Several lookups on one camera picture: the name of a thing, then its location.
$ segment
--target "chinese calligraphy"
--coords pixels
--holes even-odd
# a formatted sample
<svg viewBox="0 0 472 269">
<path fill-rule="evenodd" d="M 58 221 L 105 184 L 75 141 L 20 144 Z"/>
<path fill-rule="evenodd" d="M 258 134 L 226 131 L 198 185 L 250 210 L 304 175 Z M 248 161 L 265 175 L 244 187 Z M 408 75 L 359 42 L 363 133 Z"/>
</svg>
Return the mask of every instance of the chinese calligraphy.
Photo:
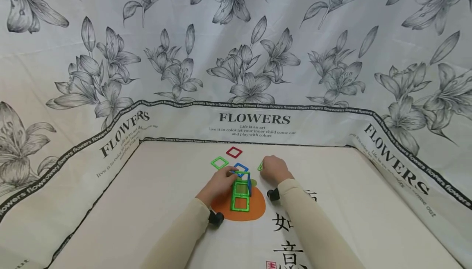
<svg viewBox="0 0 472 269">
<path fill-rule="evenodd" d="M 285 229 L 286 231 L 288 231 L 289 228 L 293 228 L 291 224 L 292 221 L 287 220 L 284 216 L 280 216 L 279 213 L 276 213 L 276 214 L 277 214 L 277 219 L 272 219 L 272 220 L 276 221 L 275 225 L 279 226 L 279 228 L 274 230 L 274 232 L 279 231 L 281 229 Z"/>
<path fill-rule="evenodd" d="M 303 253 L 303 250 L 295 250 L 296 244 L 290 244 L 287 240 L 287 244 L 283 244 L 283 250 L 274 250 L 274 251 L 282 251 L 284 255 L 284 264 L 286 269 L 295 269 L 296 262 L 296 253 Z M 308 269 L 307 266 L 301 265 L 301 268 Z"/>
</svg>

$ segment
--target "arm sleeve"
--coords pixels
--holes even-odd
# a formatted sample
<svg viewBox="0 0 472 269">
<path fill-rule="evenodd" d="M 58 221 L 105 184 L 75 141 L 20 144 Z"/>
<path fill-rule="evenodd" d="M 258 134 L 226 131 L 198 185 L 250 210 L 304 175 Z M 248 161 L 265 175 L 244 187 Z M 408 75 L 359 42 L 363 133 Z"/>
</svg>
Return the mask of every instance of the arm sleeve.
<svg viewBox="0 0 472 269">
<path fill-rule="evenodd" d="M 150 250 L 141 269 L 184 269 L 208 226 L 209 209 L 194 198 Z"/>
<path fill-rule="evenodd" d="M 323 210 L 297 181 L 286 179 L 278 188 L 282 206 L 314 268 L 364 268 Z"/>
</svg>

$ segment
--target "green square frame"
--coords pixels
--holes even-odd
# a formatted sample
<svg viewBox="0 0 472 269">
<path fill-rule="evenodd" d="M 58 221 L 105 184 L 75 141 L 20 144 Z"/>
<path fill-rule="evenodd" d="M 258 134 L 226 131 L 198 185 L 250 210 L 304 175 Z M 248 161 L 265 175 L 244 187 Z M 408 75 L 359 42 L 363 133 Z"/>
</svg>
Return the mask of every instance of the green square frame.
<svg viewBox="0 0 472 269">
<path fill-rule="evenodd" d="M 216 165 L 216 162 L 217 162 L 218 160 L 222 160 L 222 161 L 224 162 L 224 164 L 223 164 L 222 166 L 217 166 L 217 165 Z M 215 167 L 216 169 L 218 169 L 218 170 L 219 170 L 219 169 L 222 169 L 222 168 L 225 167 L 225 166 L 227 166 L 228 163 L 229 163 L 229 162 L 228 162 L 226 159 L 224 159 L 223 157 L 221 157 L 221 156 L 218 156 L 217 158 L 215 158 L 214 160 L 211 161 L 211 165 L 214 166 L 214 167 Z"/>
<path fill-rule="evenodd" d="M 251 174 L 250 172 L 238 172 L 238 171 L 234 172 L 234 173 L 236 173 L 236 174 L 242 173 L 243 175 L 248 175 L 248 179 L 249 179 L 249 175 Z M 238 185 L 246 186 L 247 193 L 243 194 L 243 193 L 237 192 L 236 189 L 237 189 Z M 241 198 L 241 199 L 246 200 L 246 208 L 245 209 L 236 208 L 236 198 Z M 230 210 L 249 212 L 249 185 L 248 185 L 248 180 L 243 180 L 241 178 L 237 178 L 236 181 L 233 183 L 233 194 L 231 195 Z"/>
</svg>

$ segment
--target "red square frame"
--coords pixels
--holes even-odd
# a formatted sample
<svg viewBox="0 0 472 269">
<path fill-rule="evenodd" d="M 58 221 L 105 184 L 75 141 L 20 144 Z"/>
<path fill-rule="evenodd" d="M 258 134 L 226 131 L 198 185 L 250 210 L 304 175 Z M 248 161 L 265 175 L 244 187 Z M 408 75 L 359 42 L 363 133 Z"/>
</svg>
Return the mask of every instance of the red square frame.
<svg viewBox="0 0 472 269">
<path fill-rule="evenodd" d="M 237 150 L 237 151 L 239 151 L 239 153 L 236 154 L 236 155 L 233 155 L 233 154 L 230 153 L 230 152 L 233 151 L 233 150 Z M 231 147 L 228 151 L 226 151 L 226 154 L 229 155 L 229 156 L 232 157 L 232 158 L 238 158 L 238 156 L 241 155 L 241 153 L 243 153 L 243 151 L 240 150 L 240 149 L 238 149 L 238 148 L 236 148 L 236 147 L 234 147 L 234 146 Z"/>
</svg>

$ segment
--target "orange circle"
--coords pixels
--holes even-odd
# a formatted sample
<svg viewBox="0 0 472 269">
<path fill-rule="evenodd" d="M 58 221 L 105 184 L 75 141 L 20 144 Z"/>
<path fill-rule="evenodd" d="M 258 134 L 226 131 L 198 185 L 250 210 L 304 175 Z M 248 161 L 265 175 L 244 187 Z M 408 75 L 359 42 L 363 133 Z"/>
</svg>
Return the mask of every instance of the orange circle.
<svg viewBox="0 0 472 269">
<path fill-rule="evenodd" d="M 238 222 L 253 221 L 263 216 L 265 213 L 265 199 L 257 187 L 252 186 L 248 212 L 230 210 L 232 192 L 233 189 L 231 188 L 226 194 L 213 200 L 211 207 L 215 213 L 223 213 L 225 219 Z"/>
</svg>

